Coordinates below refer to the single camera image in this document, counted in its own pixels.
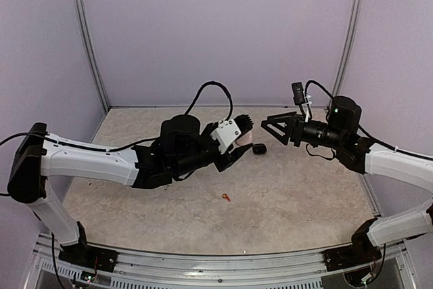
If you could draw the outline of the black earbud charging case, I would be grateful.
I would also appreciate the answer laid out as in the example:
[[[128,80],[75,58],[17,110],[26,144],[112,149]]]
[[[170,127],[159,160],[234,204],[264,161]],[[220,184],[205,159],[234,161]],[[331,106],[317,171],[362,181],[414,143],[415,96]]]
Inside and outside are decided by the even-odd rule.
[[[252,146],[252,151],[254,155],[263,155],[267,153],[267,147],[263,143],[256,143]]]

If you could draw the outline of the pink earbud charging case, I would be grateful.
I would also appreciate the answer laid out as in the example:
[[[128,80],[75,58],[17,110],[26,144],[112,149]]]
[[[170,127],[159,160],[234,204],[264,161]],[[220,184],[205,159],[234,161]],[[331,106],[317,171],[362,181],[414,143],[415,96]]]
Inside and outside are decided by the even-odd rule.
[[[246,146],[253,143],[253,133],[249,131],[235,140],[237,146]]]

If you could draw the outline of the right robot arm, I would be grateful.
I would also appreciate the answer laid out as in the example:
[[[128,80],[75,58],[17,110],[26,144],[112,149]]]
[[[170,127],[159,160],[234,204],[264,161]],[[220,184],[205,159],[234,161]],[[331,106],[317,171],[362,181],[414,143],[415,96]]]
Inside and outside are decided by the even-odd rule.
[[[309,120],[296,112],[268,116],[261,127],[283,145],[301,143],[330,148],[348,170],[381,175],[432,191],[432,157],[390,149],[378,140],[361,137],[361,107],[352,99],[331,100],[326,122]],[[391,217],[370,219],[354,232],[346,259],[361,264],[373,249],[389,242],[416,238],[432,232],[432,200]]]

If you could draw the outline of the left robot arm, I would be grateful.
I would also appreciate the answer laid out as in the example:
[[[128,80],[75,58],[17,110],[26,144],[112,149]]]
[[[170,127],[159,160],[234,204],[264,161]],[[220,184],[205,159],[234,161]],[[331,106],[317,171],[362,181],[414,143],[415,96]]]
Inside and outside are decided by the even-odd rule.
[[[184,181],[196,170],[214,165],[223,172],[237,162],[252,144],[236,141],[253,129],[247,114],[209,123],[187,114],[164,121],[157,138],[120,148],[93,146],[47,132],[36,123],[21,133],[7,192],[26,204],[48,227],[63,250],[80,265],[88,265],[95,251],[87,244],[83,226],[63,207],[48,183],[50,176],[83,177],[111,181],[131,188],[152,190]]]

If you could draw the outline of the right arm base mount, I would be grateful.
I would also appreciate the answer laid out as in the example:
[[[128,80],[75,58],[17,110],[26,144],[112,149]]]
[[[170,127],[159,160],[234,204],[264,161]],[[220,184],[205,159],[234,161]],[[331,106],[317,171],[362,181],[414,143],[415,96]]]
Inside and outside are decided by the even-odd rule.
[[[350,244],[330,248],[323,252],[327,271],[355,267],[382,258],[381,250],[374,246],[367,236],[369,227],[376,220],[372,218],[364,222],[351,236]]]

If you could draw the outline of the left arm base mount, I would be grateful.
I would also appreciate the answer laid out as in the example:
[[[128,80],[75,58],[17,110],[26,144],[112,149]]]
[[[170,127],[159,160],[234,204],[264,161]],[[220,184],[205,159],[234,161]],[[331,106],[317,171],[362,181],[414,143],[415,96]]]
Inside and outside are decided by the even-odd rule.
[[[78,242],[71,245],[61,244],[59,259],[73,265],[93,269],[94,271],[113,273],[118,258],[118,252],[89,245],[85,229],[79,221],[77,222],[77,227]]]

